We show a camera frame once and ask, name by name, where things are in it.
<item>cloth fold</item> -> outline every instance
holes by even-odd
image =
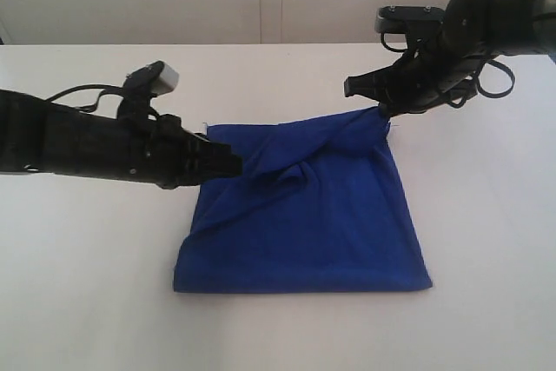
[[[431,287],[377,108],[279,125],[216,125],[244,174],[203,184],[175,265],[196,293]]]

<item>white table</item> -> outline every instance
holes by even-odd
[[[181,81],[155,107],[201,129],[370,106],[342,82],[394,57],[357,44],[2,47],[0,85],[46,97],[162,59]],[[505,61],[518,77],[508,98],[393,120],[434,280],[424,292],[178,295],[197,188],[0,176],[0,369],[555,369],[555,68]]]

